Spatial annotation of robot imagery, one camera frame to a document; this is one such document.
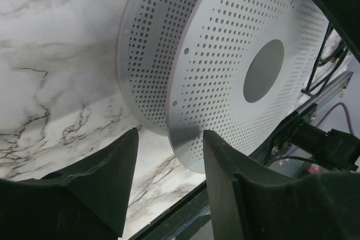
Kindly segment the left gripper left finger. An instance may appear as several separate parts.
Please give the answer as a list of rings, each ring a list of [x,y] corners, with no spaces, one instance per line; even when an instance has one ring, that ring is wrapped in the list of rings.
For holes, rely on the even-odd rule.
[[[2,239],[118,239],[138,153],[131,129],[40,179],[1,180]]]

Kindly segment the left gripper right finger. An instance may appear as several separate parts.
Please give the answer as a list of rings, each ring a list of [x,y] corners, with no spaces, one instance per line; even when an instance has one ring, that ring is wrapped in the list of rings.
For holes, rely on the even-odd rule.
[[[273,171],[203,133],[215,239],[358,239],[359,174]]]

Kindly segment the white cable spool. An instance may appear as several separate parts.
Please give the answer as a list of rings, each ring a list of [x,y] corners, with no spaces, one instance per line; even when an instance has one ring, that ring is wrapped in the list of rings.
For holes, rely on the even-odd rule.
[[[328,23],[311,0],[128,0],[117,46],[123,97],[202,174],[204,130],[247,155],[274,131]]]

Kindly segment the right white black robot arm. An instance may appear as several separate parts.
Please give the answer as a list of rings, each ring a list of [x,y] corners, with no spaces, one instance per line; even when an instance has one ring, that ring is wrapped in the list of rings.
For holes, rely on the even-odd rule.
[[[359,0],[312,0],[330,22],[327,34],[336,30],[340,35],[341,44],[345,46],[338,53],[337,70],[345,56],[351,52],[359,59],[359,22],[355,18],[359,14]],[[334,71],[315,85],[307,84],[304,94],[310,99],[297,110],[281,121],[264,145],[269,149],[277,148],[280,153],[289,146],[295,146],[309,153],[310,159],[303,159],[309,164],[317,164],[329,171],[356,171],[355,165],[359,158],[359,138],[353,131],[348,133],[338,130],[324,132],[311,124],[311,114],[321,108],[325,100],[333,98],[347,87],[351,73],[343,72],[334,80]]]

